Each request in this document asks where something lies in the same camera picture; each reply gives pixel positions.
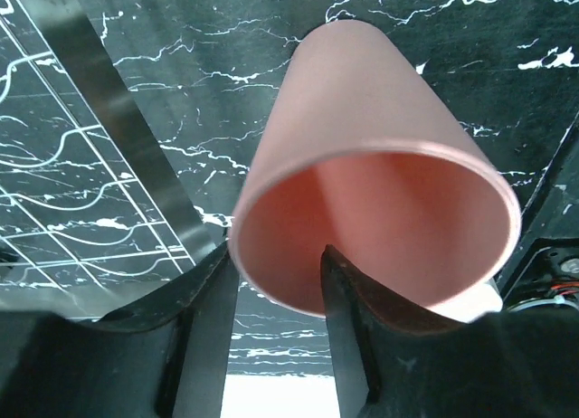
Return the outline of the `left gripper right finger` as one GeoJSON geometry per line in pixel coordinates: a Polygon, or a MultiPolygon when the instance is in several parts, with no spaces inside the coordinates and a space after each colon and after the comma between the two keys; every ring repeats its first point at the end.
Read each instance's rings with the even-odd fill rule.
{"type": "Polygon", "coordinates": [[[320,278],[343,417],[575,417],[578,313],[460,323],[360,271],[335,247],[320,278]]]}

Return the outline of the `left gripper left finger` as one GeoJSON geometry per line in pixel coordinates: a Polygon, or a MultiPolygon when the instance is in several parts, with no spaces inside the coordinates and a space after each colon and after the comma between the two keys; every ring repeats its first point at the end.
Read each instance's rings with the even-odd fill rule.
{"type": "Polygon", "coordinates": [[[239,275],[225,245],[97,321],[1,315],[4,417],[217,417],[239,275]]]}

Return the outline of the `dusty pink tumbler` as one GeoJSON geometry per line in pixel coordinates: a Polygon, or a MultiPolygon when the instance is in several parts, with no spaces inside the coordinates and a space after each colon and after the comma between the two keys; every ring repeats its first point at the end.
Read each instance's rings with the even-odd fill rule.
{"type": "Polygon", "coordinates": [[[378,28],[339,20],[293,53],[233,210],[247,281],[325,314],[320,259],[336,247],[410,301],[469,322],[502,309],[493,278],[521,232],[517,196],[378,28]]]}

